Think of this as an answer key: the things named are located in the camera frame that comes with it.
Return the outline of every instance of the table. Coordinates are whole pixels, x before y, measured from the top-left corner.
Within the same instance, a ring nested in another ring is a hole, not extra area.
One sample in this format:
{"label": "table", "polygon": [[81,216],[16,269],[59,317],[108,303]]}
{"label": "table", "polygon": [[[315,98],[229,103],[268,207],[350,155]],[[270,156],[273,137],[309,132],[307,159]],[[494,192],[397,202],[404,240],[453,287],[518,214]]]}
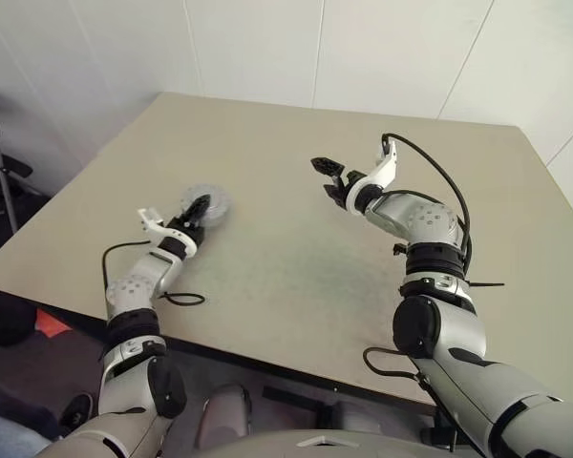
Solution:
{"label": "table", "polygon": [[[573,401],[573,211],[515,127],[310,110],[161,94],[0,250],[0,290],[105,318],[100,256],[144,239],[136,210],[166,219],[184,190],[221,185],[227,221],[208,231],[174,291],[207,303],[157,302],[162,332],[192,344],[334,383],[429,404],[415,383],[368,371],[361,353],[392,345],[405,259],[394,237],[325,196],[309,160],[368,172],[380,135],[402,134],[452,175],[472,214],[473,291],[487,358],[514,364]],[[394,189],[457,209],[442,178],[399,147]],[[115,252],[123,274],[144,247]],[[413,370],[404,357],[377,364]]]}

